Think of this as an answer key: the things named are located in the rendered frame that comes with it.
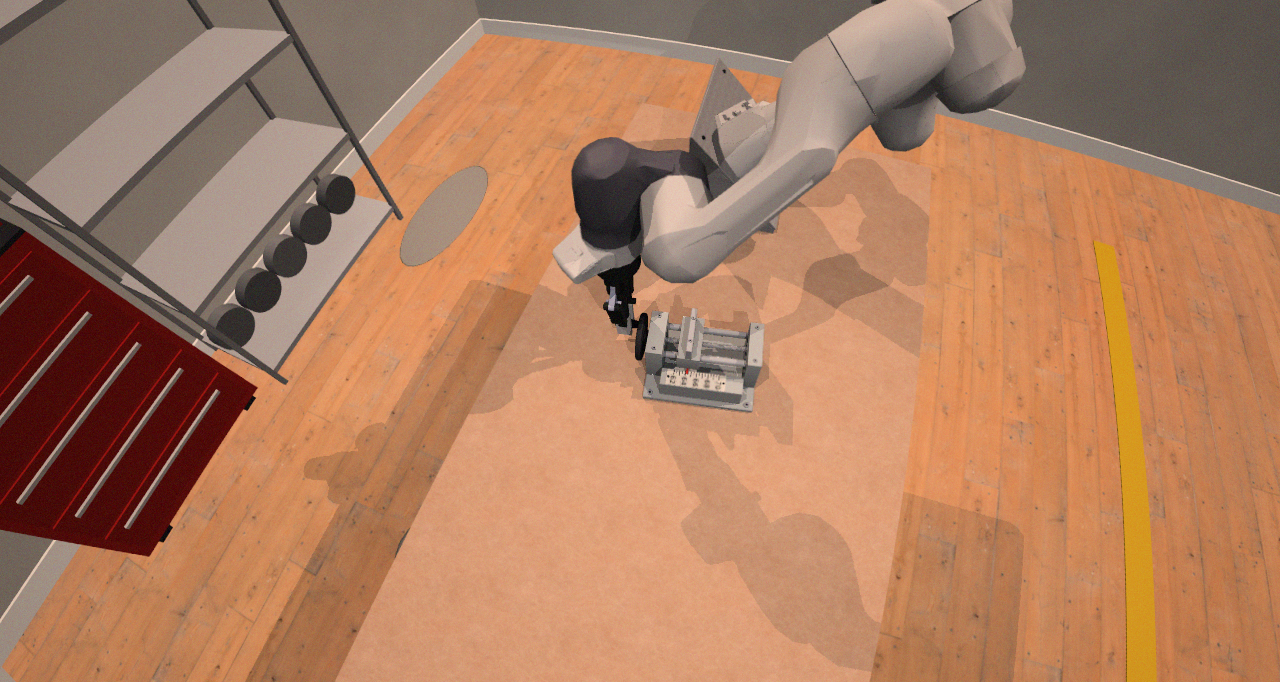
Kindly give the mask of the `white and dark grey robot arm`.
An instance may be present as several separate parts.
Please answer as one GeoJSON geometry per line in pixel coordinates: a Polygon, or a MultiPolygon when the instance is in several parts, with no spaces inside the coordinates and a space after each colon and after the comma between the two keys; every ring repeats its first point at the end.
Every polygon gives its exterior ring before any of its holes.
{"type": "Polygon", "coordinates": [[[696,155],[620,138],[584,146],[571,170],[580,223],[553,250],[556,262],[573,284],[637,255],[669,284],[710,275],[826,179],[868,125],[884,148],[909,152],[934,132],[938,100],[966,114],[1010,97],[1027,67],[1010,29],[1012,0],[998,3],[870,0],[877,6],[788,64],[774,102],[742,100],[716,114],[740,179],[716,200],[696,155]]]}

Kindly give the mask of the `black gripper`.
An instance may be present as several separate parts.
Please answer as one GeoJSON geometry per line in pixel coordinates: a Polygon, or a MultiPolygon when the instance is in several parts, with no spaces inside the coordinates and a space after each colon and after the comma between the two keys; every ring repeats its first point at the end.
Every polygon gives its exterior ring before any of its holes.
{"type": "Polygon", "coordinates": [[[607,308],[611,322],[617,328],[617,334],[631,337],[634,334],[631,322],[631,319],[634,319],[634,305],[636,305],[636,298],[632,298],[634,275],[636,275],[640,266],[641,255],[637,255],[637,258],[632,264],[628,264],[628,266],[607,269],[607,271],[598,275],[603,278],[605,290],[611,296],[609,299],[605,299],[603,310],[607,308]],[[616,310],[620,310],[620,312],[616,312],[616,310]]]}

